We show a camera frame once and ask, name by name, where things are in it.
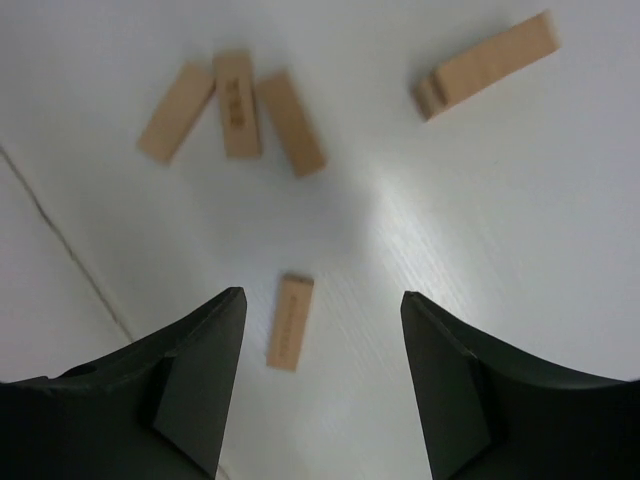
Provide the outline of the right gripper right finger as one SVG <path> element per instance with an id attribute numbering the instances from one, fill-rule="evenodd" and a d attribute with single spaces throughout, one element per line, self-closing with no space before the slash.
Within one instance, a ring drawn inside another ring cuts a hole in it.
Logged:
<path id="1" fill-rule="evenodd" d="M 433 478 L 638 478 L 638 381 L 536 357 L 418 292 L 401 321 Z"/>

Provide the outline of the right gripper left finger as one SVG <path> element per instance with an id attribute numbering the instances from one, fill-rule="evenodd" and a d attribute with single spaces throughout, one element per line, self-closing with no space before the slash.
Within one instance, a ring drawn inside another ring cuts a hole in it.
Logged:
<path id="1" fill-rule="evenodd" d="M 231 287 L 62 375 L 1 387 L 5 479 L 212 479 L 247 313 Z"/>

